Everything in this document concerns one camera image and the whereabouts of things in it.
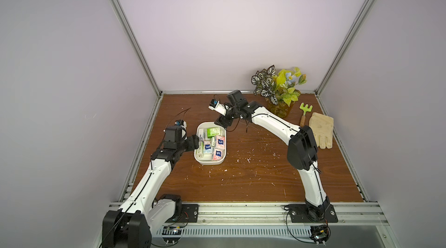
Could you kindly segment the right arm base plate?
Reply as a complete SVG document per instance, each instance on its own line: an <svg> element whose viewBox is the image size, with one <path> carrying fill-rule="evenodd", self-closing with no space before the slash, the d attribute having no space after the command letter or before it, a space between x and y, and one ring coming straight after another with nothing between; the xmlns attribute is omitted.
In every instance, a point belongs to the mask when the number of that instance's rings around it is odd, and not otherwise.
<svg viewBox="0 0 446 248"><path fill-rule="evenodd" d="M290 204L284 209L290 213L292 223L337 223L339 219L333 205L315 207L310 204Z"/></svg>

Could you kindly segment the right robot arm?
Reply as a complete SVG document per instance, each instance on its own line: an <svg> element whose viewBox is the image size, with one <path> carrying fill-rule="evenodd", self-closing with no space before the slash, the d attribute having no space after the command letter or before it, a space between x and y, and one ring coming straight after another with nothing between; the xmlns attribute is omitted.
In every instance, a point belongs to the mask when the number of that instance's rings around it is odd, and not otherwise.
<svg viewBox="0 0 446 248"><path fill-rule="evenodd" d="M312 221L322 221L330 201L320 179L318 147L312 129L289 123L255 101L248 102L239 90L230 92L227 97L226 104L216 99L210 101L209 109L220 114L214 123L227 129L235 119L243 119L282 140L288 146L287 160L298 171L303 183L307 216Z"/></svg>

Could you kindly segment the green pocket tissue pack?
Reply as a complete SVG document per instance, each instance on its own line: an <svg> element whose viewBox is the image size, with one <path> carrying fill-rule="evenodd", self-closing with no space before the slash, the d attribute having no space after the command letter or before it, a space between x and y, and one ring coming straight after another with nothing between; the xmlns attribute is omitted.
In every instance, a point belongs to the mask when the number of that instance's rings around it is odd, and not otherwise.
<svg viewBox="0 0 446 248"><path fill-rule="evenodd" d="M219 127L210 127L206 129L207 138L212 138L217 135L221 135L221 129Z"/></svg>

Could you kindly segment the pink pocket tissue pack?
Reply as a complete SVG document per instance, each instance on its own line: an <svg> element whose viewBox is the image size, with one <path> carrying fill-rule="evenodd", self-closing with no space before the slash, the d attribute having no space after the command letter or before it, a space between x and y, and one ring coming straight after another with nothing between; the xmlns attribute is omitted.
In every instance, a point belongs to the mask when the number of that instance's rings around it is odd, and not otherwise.
<svg viewBox="0 0 446 248"><path fill-rule="evenodd" d="M216 139L216 148L217 149L220 149L220 150L226 149L226 139L224 136L216 135L215 139Z"/></svg>

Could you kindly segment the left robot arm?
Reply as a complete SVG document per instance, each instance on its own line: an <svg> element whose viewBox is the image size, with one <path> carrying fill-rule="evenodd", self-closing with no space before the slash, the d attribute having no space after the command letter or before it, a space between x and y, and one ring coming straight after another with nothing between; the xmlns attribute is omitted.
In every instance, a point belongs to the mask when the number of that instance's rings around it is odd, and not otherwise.
<svg viewBox="0 0 446 248"><path fill-rule="evenodd" d="M152 153L149 167L129 198L117 210L109 210L102 221L101 248L149 248L153 234L171 218L180 218L179 195L163 195L156 204L161 186L185 152L199 146L196 135L187 135L185 121L164 130L159 147Z"/></svg>

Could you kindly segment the blue pocket tissue pack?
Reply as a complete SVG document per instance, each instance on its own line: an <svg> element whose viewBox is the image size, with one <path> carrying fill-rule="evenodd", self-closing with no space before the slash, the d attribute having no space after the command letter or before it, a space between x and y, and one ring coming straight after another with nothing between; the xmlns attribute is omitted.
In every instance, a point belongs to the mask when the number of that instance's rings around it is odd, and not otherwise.
<svg viewBox="0 0 446 248"><path fill-rule="evenodd" d="M204 154L212 154L213 153L213 145L211 141L204 141Z"/></svg>

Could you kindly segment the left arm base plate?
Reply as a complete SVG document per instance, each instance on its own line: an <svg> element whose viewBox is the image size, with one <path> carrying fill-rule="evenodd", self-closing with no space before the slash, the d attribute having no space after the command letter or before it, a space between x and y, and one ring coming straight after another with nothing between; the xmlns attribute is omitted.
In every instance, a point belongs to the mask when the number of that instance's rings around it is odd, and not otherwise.
<svg viewBox="0 0 446 248"><path fill-rule="evenodd" d="M181 213L175 213L174 216L167 220L167 223L197 223L199 215L198 204L183 204L181 207Z"/></svg>

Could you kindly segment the white plastic storage box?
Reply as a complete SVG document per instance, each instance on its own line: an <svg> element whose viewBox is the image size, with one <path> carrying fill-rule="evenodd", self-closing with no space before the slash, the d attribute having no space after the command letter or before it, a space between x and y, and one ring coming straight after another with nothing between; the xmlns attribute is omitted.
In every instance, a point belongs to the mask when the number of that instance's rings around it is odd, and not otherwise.
<svg viewBox="0 0 446 248"><path fill-rule="evenodd" d="M226 130L213 122L201 123L197 128L199 147L194 157L202 165L221 164L226 157Z"/></svg>

